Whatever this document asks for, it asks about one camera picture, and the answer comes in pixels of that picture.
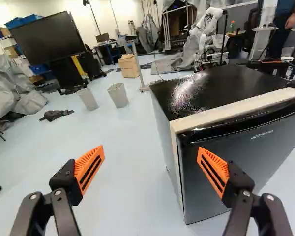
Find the black mini fridge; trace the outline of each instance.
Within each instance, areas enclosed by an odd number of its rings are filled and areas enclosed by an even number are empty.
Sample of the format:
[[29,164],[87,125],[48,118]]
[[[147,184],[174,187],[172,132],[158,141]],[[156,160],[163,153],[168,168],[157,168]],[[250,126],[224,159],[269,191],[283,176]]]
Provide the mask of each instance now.
[[295,88],[226,65],[151,86],[165,164],[186,224],[226,211],[197,163],[199,147],[234,161],[255,194],[295,147]]

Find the person's arm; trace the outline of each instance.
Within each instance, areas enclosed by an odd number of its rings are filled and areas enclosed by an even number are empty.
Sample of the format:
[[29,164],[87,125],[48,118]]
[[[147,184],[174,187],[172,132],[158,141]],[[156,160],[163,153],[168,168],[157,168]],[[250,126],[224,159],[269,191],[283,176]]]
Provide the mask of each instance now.
[[294,25],[295,25],[295,13],[292,13],[291,16],[286,21],[285,28],[287,29],[292,28]]

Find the yellow object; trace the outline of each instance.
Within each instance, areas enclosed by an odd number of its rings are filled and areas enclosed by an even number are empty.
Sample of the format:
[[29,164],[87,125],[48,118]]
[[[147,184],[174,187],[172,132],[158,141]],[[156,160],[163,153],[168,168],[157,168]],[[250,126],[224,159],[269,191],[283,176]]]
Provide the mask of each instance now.
[[136,58],[133,54],[124,54],[118,60],[124,78],[137,78],[139,76]]
[[41,81],[43,79],[44,79],[44,77],[42,77],[41,75],[34,75],[34,76],[29,77],[29,81],[31,81],[32,83]]
[[79,60],[77,58],[77,55],[71,56],[73,63],[75,64],[75,67],[78,69],[80,75],[87,75],[87,73],[82,69],[81,64],[79,63]]
[[3,34],[4,37],[11,36],[11,33],[8,30],[8,28],[0,28],[0,31]]

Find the floor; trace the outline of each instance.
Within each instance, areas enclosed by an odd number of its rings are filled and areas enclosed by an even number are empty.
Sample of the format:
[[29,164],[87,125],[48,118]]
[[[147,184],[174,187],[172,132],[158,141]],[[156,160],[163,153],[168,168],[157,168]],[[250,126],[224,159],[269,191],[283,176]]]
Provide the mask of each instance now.
[[[154,60],[139,57],[140,64]],[[103,70],[118,65],[105,66]],[[146,83],[158,80],[142,70]],[[165,80],[190,72],[161,75]],[[107,88],[124,82],[129,105],[116,109]],[[186,226],[166,172],[151,96],[140,93],[140,80],[124,79],[120,72],[89,84],[100,108],[87,111],[77,94],[46,94],[49,103],[26,116],[0,139],[0,236],[8,235],[24,196],[50,192],[49,179],[68,159],[76,159],[102,144],[105,162],[79,206],[74,207],[82,235],[101,236],[218,236],[227,214]],[[54,122],[39,121],[47,110],[74,110]],[[295,235],[295,149],[262,192],[279,196]],[[251,224],[248,235],[256,235]],[[57,235],[51,220],[48,236]]]

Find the black monitor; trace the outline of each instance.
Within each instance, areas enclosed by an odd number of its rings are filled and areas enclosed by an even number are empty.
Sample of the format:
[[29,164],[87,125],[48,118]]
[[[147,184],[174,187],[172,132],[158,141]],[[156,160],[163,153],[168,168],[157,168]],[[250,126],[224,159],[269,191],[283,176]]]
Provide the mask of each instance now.
[[10,32],[32,65],[85,51],[74,21],[66,11],[13,28]]
[[108,33],[104,33],[104,34],[100,34],[100,35],[96,36],[96,41],[98,43],[105,42],[107,40],[109,40],[109,34]]

